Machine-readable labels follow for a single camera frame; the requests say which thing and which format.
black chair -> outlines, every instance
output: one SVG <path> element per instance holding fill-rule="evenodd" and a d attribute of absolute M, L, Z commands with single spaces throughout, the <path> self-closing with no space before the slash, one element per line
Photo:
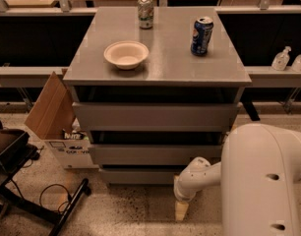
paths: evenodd
<path fill-rule="evenodd" d="M 0 197 L 3 197 L 10 205 L 52 223 L 54 226 L 49 235 L 58 235 L 81 194 L 90 194 L 89 180 L 83 179 L 75 194 L 69 197 L 69 202 L 63 212 L 49 210 L 15 195 L 6 187 L 6 184 L 29 159 L 38 159 L 39 156 L 37 147 L 28 143 L 29 137 L 29 134 L 23 130 L 0 129 Z"/>

drawer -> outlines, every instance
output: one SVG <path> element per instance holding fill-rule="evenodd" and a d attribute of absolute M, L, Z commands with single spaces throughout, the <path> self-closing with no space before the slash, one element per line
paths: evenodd
<path fill-rule="evenodd" d="M 237 104 L 74 103 L 87 131 L 226 132 L 238 113 Z"/>
<path fill-rule="evenodd" d="M 173 185 L 175 174 L 183 168 L 113 168 L 99 169 L 102 181 L 106 184 L 129 185 Z"/>
<path fill-rule="evenodd" d="M 221 157 L 222 146 L 137 146 L 92 145 L 89 147 L 94 164 L 99 167 L 116 165 L 188 165 L 202 156 L 209 161 Z"/>

box flap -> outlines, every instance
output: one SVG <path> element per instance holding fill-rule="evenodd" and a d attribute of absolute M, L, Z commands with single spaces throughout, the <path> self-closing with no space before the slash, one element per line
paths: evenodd
<path fill-rule="evenodd" d="M 34 104 L 25 124 L 43 140 L 62 139 L 62 130 L 72 132 L 73 99 L 53 72 Z"/>

silver can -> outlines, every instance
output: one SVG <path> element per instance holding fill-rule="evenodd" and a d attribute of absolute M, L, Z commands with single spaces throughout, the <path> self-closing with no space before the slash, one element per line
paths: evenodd
<path fill-rule="evenodd" d="M 153 3 L 152 0 L 138 0 L 139 25 L 142 29 L 152 28 Z"/>

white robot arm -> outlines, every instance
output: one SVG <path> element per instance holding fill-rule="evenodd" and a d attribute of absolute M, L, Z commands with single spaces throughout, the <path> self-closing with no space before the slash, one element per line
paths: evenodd
<path fill-rule="evenodd" d="M 192 168 L 190 163 L 175 180 L 175 196 L 189 202 L 197 191 L 217 182 L 218 173 L 210 171 L 219 169 L 224 236 L 300 235 L 293 183 L 301 180 L 301 133 L 244 125 L 229 134 L 221 163 L 195 173 L 197 181 L 192 181 Z"/>

